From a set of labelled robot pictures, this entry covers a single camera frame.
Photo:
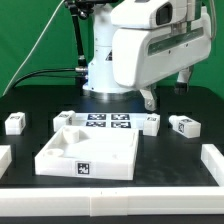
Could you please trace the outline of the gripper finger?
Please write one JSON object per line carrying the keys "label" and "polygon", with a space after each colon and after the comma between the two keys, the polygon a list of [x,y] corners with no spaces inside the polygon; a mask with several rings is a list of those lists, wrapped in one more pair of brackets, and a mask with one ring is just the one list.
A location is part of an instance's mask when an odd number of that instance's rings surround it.
{"label": "gripper finger", "polygon": [[155,111],[157,108],[157,97],[154,86],[149,85],[141,89],[140,93],[144,98],[145,109],[148,111]]}
{"label": "gripper finger", "polygon": [[174,92],[178,95],[185,95],[189,90],[189,82],[193,73],[194,67],[189,66],[182,69],[178,73],[177,81],[174,86]]}

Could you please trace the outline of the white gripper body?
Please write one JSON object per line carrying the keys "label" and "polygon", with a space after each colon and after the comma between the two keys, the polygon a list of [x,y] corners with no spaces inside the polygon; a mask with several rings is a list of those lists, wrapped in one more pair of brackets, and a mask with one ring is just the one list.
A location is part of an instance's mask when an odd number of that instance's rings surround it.
{"label": "white gripper body", "polygon": [[185,34],[171,27],[154,30],[118,29],[113,37],[113,73],[125,88],[143,89],[206,59],[211,51],[208,14],[191,23]]}

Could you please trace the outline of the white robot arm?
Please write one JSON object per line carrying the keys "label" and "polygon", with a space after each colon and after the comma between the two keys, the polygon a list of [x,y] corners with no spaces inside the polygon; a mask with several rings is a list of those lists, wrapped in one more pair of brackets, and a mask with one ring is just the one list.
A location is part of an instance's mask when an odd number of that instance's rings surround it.
{"label": "white robot arm", "polygon": [[124,0],[94,6],[94,56],[84,93],[104,101],[141,94],[156,109],[155,84],[173,74],[185,94],[194,65],[206,59],[217,31],[215,6],[202,0]]}

